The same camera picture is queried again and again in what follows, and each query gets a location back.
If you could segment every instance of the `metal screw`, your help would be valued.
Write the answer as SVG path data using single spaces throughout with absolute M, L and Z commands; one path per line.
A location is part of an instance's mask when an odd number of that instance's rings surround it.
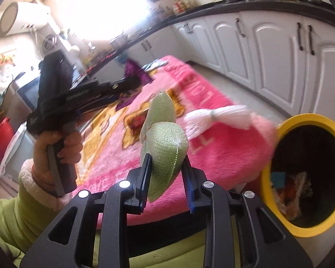
M 254 198 L 254 192 L 253 191 L 245 191 L 244 196 L 246 198 Z
M 129 180 L 122 180 L 120 183 L 119 183 L 119 186 L 121 188 L 127 188 L 130 186 L 130 181 Z
M 203 183 L 203 186 L 206 187 L 206 188 L 213 188 L 215 186 L 215 184 L 208 180 L 208 181 Z
M 78 196 L 79 196 L 80 198 L 86 198 L 87 196 L 89 196 L 89 191 L 86 191 L 86 190 L 84 189 L 84 190 L 82 190 L 82 191 L 80 191 L 80 192 L 78 193 Z

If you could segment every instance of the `picture frame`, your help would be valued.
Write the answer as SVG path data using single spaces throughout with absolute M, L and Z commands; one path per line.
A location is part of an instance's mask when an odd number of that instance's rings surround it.
M 16 66 L 16 49 L 0 53 L 0 65 L 4 63 L 9 63 L 13 66 Z

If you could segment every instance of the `red bucket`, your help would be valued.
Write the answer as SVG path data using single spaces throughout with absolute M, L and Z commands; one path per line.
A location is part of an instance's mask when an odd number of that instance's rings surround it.
M 9 124 L 9 120 L 10 118 L 6 117 L 0 123 L 0 161 L 4 158 L 6 148 L 14 136 L 14 131 Z

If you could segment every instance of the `white cabinet door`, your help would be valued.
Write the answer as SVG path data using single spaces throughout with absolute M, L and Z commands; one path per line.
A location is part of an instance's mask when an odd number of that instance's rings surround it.
M 133 45 L 126 53 L 131 59 L 138 62 L 140 66 L 144 66 L 155 60 L 155 57 L 149 51 L 149 47 L 145 44 L 145 40 Z
M 150 35 L 144 41 L 156 59 L 160 59 L 166 55 L 173 55 L 183 62 L 188 60 L 185 50 L 182 48 L 181 43 L 170 26 Z
M 175 29 L 175 34 L 178 40 L 181 42 L 185 53 L 187 54 L 186 61 L 192 60 L 194 62 L 198 62 L 198 60 L 201 60 L 201 58 L 199 57 L 197 50 L 195 49 L 195 43 L 192 35 L 187 33 L 187 30 L 184 27 L 186 23 L 187 22 L 174 24 L 173 27 Z
M 201 58 L 197 63 L 205 65 L 220 73 L 224 73 L 225 70 L 222 65 L 222 60 L 212 41 L 205 18 L 192 19 L 188 22 L 188 26 L 192 31 L 191 35 L 194 38 L 195 48 Z
M 304 21 L 308 65 L 301 111 L 318 113 L 335 121 L 335 27 L 309 18 Z
M 298 39 L 299 15 L 242 11 L 252 50 L 256 90 L 290 115 L 299 114 L 305 83 L 306 50 Z
M 94 76 L 99 83 L 102 82 L 115 82 L 124 78 L 125 67 L 116 60 L 108 62 L 103 66 Z
M 255 90 L 249 38 L 239 14 L 207 16 L 206 21 L 213 32 L 213 42 L 220 49 L 226 76 Z

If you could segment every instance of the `black countertop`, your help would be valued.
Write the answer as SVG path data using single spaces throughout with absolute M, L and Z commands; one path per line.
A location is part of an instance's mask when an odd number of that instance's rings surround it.
M 320 2 L 311 3 L 306 0 L 299 1 L 289 1 L 289 0 L 251 0 L 244 1 L 239 0 L 237 2 L 225 3 L 224 1 L 209 3 L 202 6 L 198 6 L 192 10 L 186 11 L 180 15 L 173 15 L 162 21 L 160 24 L 153 26 L 146 32 L 144 32 L 137 39 L 129 42 L 127 47 L 121 51 L 115 52 L 110 57 L 99 62 L 95 67 L 93 67 L 88 75 L 92 77 L 96 74 L 102 67 L 104 67 L 108 62 L 115 59 L 123 51 L 129 49 L 131 46 L 137 44 L 141 40 L 149 37 L 151 34 L 178 22 L 183 22 L 189 19 L 226 14 L 226 13 L 237 13 L 239 11 L 250 11 L 250 10 L 263 10 L 263 11 L 277 11 L 286 12 L 302 15 L 305 17 L 313 18 L 330 24 L 335 27 L 335 9 L 331 4 Z

